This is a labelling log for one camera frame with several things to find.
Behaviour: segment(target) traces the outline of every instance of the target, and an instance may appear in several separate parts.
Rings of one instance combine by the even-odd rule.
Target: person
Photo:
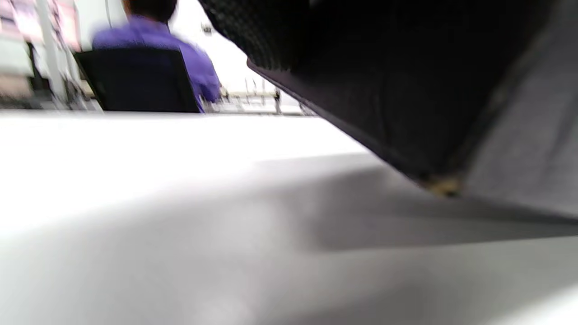
[[[92,48],[149,46],[179,49],[183,55],[198,106],[199,96],[215,102],[220,97],[221,83],[209,56],[201,49],[173,36],[168,21],[173,16],[177,0],[123,0],[128,23],[120,28],[97,32]]]

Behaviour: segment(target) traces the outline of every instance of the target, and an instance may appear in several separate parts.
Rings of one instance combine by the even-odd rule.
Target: white desk
[[[1,115],[0,152],[3,325],[578,319],[578,226],[431,197],[320,119]]]

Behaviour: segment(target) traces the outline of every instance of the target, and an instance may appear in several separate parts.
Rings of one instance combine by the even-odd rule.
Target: black hair
[[[132,14],[168,23],[175,13],[177,0],[128,0]]]

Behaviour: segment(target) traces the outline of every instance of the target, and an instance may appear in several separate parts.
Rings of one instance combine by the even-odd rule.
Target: chair backrest
[[[103,110],[199,113],[178,50],[99,49],[75,59]]]

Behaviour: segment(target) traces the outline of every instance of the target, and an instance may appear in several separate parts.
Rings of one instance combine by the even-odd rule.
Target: desk surface
[[[578,226],[315,118],[0,115],[0,324],[572,324]]]

